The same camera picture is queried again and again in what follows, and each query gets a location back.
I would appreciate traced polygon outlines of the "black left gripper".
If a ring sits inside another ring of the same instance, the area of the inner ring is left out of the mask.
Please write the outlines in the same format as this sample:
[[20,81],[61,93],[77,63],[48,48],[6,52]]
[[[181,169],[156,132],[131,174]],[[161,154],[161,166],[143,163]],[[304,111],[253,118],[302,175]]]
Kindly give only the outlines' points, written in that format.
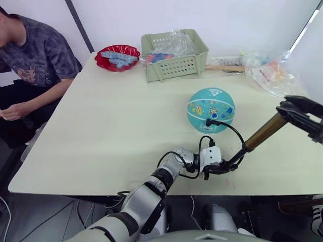
[[231,171],[235,171],[239,165],[235,165],[236,160],[225,160],[222,159],[222,163],[210,164],[203,168],[203,179],[209,180],[210,174],[224,174]]

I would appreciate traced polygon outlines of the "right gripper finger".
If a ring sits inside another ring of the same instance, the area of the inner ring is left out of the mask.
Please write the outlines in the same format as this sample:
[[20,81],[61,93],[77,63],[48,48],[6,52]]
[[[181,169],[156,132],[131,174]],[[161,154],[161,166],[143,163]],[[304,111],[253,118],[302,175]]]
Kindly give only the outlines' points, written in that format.
[[322,117],[303,113],[293,103],[286,100],[281,101],[276,109],[286,122],[307,132],[314,142],[322,144]]
[[322,117],[323,107],[320,103],[317,103],[307,97],[288,95],[284,97],[286,101],[293,103],[303,113],[310,113],[316,117]]

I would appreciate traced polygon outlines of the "seated person's left hand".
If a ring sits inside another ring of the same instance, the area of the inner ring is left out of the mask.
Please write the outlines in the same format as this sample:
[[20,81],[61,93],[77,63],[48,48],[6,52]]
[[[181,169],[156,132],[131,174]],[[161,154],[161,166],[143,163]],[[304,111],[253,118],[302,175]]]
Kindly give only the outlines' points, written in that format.
[[18,120],[25,116],[26,111],[25,104],[13,104],[9,108],[1,110],[1,118],[7,121]]

